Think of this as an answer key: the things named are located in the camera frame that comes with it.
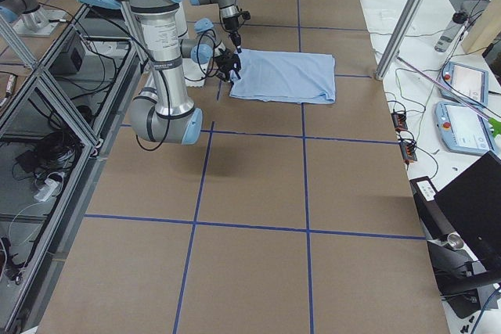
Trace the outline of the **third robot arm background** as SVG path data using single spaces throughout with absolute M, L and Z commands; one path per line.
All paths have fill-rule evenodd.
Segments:
M 23 14 L 31 14 L 39 9 L 38 0 L 1 0 L 1 15 L 8 23 L 13 23 Z

